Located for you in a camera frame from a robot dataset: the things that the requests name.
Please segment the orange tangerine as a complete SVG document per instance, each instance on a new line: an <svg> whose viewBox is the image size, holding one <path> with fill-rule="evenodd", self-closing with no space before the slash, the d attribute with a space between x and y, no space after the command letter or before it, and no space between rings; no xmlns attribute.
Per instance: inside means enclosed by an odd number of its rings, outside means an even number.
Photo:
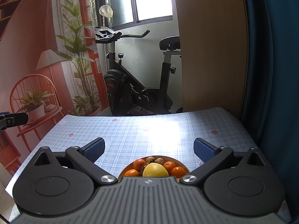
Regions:
<svg viewBox="0 0 299 224"><path fill-rule="evenodd" d="M136 159L134 162L133 162L133 168L140 172L142 167L146 164L146 161L144 159Z"/></svg>
<svg viewBox="0 0 299 224"><path fill-rule="evenodd" d="M171 171L171 175L176 178L181 178L186 174L186 171L181 166L174 167Z"/></svg>
<svg viewBox="0 0 299 224"><path fill-rule="evenodd" d="M124 176L139 176L139 172L136 169L130 169L125 172Z"/></svg>
<svg viewBox="0 0 299 224"><path fill-rule="evenodd" d="M172 161L167 161L163 164L163 167L171 173L172 169L176 167L176 164Z"/></svg>

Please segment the brown walnut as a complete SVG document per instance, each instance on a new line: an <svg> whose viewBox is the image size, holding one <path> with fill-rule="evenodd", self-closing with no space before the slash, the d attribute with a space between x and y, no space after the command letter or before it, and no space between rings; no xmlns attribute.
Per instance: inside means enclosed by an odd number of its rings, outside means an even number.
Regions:
<svg viewBox="0 0 299 224"><path fill-rule="evenodd" d="M153 163L155 161L156 161L156 159L154 157L152 157L152 156L147 157L147 159L146 159L146 163Z"/></svg>
<svg viewBox="0 0 299 224"><path fill-rule="evenodd" d="M155 163L164 165L164 160L163 160L162 158L157 158L157 159L155 160Z"/></svg>

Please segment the yellow lemon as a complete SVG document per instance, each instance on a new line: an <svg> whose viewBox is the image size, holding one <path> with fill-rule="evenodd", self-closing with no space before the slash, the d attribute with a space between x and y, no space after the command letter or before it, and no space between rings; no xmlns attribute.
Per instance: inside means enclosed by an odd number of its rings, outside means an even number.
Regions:
<svg viewBox="0 0 299 224"><path fill-rule="evenodd" d="M168 175L166 168L158 163L150 163L144 168L142 173L143 177L165 177Z"/></svg>

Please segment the orange tangerine top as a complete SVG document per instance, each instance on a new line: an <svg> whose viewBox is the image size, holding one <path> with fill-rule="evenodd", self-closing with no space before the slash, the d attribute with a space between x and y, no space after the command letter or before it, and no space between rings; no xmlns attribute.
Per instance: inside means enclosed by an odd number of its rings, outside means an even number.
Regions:
<svg viewBox="0 0 299 224"><path fill-rule="evenodd" d="M146 164L146 161L144 159L136 159L134 162L133 162L133 168L140 172L142 167Z"/></svg>

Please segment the beige round plate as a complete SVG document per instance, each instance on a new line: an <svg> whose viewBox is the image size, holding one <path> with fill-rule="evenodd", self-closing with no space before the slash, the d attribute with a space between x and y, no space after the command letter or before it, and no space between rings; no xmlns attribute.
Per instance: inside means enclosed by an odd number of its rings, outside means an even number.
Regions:
<svg viewBox="0 0 299 224"><path fill-rule="evenodd" d="M157 156L152 156L152 157L154 157L155 159L157 159L157 158L162 158L162 159L164 160L164 162L172 161L172 162L174 162L174 163L176 164L176 166L181 166L182 168L184 168L185 171L186 171L186 174L189 173L189 170L187 169L187 167L186 167L183 163L181 163L180 161L178 161L178 160L176 160L176 159L174 159L174 158L167 157L167 156L159 156L159 155L157 155ZM150 163L146 163L146 164L142 167L141 171L139 172L139 177L142 177L142 173L143 173L144 168L145 168L147 165L149 165L149 164L150 164ZM126 167L122 170L122 172L120 173L120 175L119 175L119 177L118 177L118 180L120 181L120 180L124 177L125 172L128 171L128 170L130 170L130 169L134 169L134 168L133 168L133 162L130 163L128 166L126 166Z"/></svg>

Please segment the printed room scene backdrop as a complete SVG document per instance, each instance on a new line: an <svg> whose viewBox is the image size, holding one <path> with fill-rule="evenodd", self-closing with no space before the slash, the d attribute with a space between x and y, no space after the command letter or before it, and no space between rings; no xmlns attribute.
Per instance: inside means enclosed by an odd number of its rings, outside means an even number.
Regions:
<svg viewBox="0 0 299 224"><path fill-rule="evenodd" d="M1 134L1 164L13 175L65 115L97 116L108 107L96 48L95 0L1 0L1 111L27 106L30 124Z"/></svg>

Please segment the blue plaid tablecloth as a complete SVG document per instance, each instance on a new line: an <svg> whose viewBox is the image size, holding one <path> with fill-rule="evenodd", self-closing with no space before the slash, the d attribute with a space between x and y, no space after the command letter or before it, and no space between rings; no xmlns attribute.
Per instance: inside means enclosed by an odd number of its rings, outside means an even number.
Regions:
<svg viewBox="0 0 299 224"><path fill-rule="evenodd" d="M228 146L235 152L256 147L240 122L221 107L158 116L100 117L65 116L40 141L13 177L13 187L40 147L53 152L83 147L103 138L105 151L95 164L117 178L101 186L80 209L61 216L21 213L15 223L284 223L277 213L264 216L228 214L208 202L203 191L173 176L118 177L134 160L167 156L183 163L189 172L203 165L193 144L202 138L210 144Z"/></svg>

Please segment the wooden panel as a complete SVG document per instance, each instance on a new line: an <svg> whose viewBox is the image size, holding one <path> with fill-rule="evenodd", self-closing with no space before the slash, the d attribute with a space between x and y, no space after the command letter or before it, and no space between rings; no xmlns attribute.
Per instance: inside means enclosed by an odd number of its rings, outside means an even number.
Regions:
<svg viewBox="0 0 299 224"><path fill-rule="evenodd" d="M244 0L175 0L185 111L238 115L247 63Z"/></svg>

